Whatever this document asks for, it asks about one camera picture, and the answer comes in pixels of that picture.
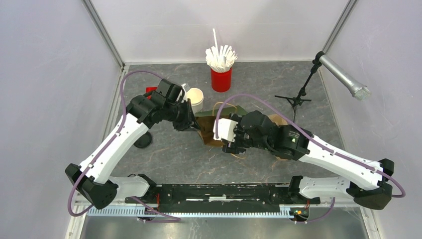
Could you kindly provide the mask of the green and brown paper bag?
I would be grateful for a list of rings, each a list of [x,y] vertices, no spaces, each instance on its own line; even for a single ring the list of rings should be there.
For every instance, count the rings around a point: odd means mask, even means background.
[[[212,146],[212,147],[223,147],[223,142],[215,140],[213,127],[215,118],[218,112],[219,107],[221,106],[222,102],[217,102],[214,104],[212,110],[204,111],[196,113],[196,120],[200,126],[200,131],[198,132],[199,136],[201,137],[204,145]],[[223,108],[220,117],[221,118],[228,118],[231,113],[236,113],[238,115],[245,115],[247,111],[242,108],[241,106],[235,106],[232,104],[227,103]]]

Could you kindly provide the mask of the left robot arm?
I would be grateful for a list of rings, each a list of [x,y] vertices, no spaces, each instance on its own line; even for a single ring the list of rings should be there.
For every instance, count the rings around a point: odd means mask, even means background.
[[[146,176],[112,177],[111,173],[127,151],[161,121],[176,131],[200,129],[187,98],[189,85],[162,79],[150,96],[134,97],[101,145],[79,165],[69,164],[65,173],[76,190],[96,209],[115,200],[136,196],[145,203],[156,198],[156,189]]]

